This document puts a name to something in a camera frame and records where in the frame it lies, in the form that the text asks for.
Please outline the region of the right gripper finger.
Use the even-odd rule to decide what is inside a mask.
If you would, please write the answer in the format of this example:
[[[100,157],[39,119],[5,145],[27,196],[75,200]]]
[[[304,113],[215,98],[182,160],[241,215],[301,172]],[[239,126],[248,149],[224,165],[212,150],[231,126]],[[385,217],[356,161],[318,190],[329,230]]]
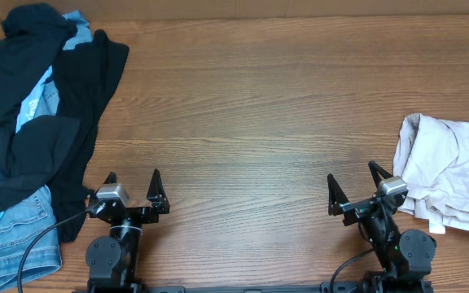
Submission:
[[[349,205],[347,196],[331,173],[327,175],[327,185],[329,190],[328,213],[331,216],[342,214],[343,207]]]
[[[368,162],[368,167],[370,169],[370,173],[374,180],[375,186],[379,188],[380,183],[392,177],[392,174],[382,168],[379,164],[375,161],[371,160]]]

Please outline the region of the black t-shirt white letters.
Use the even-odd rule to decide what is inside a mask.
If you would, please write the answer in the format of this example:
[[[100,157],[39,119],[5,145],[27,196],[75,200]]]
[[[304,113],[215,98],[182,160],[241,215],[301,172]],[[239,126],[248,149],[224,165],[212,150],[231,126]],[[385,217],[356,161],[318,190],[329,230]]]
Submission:
[[[21,103],[77,31],[47,4],[17,7],[0,40],[0,212],[28,198],[59,170],[80,121],[39,116],[18,128]]]

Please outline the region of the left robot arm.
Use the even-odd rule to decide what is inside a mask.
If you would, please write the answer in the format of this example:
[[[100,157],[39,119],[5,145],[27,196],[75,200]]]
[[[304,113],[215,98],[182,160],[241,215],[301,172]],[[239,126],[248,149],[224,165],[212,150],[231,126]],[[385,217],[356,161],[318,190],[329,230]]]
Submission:
[[[111,172],[89,201],[89,215],[110,225],[109,235],[95,239],[86,249],[90,269],[88,292],[148,292],[136,277],[142,227],[168,214],[170,203],[160,171],[155,169],[147,191],[148,206],[128,207],[129,196]]]

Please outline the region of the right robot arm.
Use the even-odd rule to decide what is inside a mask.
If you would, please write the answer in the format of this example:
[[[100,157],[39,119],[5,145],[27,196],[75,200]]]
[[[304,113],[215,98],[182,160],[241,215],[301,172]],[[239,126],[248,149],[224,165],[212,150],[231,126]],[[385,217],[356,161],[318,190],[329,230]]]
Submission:
[[[369,199],[351,203],[332,174],[327,175],[329,190],[328,214],[342,215],[346,226],[356,224],[370,249],[346,260],[320,286],[322,292],[432,292],[432,283],[425,277],[432,271],[436,240],[422,230],[401,232],[393,220],[405,202],[408,187],[405,181],[380,167],[368,163],[376,192]],[[338,282],[340,272],[362,257],[375,253],[380,271],[367,272],[359,281]]]

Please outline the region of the folded white shirt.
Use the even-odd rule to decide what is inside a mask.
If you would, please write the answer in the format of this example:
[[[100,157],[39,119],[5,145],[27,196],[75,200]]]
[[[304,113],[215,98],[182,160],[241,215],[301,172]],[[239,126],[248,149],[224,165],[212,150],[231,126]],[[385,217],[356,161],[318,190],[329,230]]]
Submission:
[[[469,231],[469,123],[421,113],[401,125],[393,174],[408,186],[399,210],[429,221],[430,231]]]

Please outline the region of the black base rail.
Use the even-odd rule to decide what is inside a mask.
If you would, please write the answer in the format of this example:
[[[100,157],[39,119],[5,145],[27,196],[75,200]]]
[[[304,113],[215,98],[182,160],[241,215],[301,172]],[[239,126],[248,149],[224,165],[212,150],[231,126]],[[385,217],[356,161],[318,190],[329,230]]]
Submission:
[[[335,282],[330,289],[329,282],[320,285],[290,285],[290,286],[224,286],[224,287],[201,287],[185,288],[184,286],[146,286],[134,284],[126,288],[97,288],[74,291],[73,293],[94,292],[143,292],[143,293],[359,293],[359,292],[423,292],[431,293],[434,289],[430,282],[424,282],[422,286],[397,287],[387,285],[384,289],[376,290],[364,288],[360,282]]]

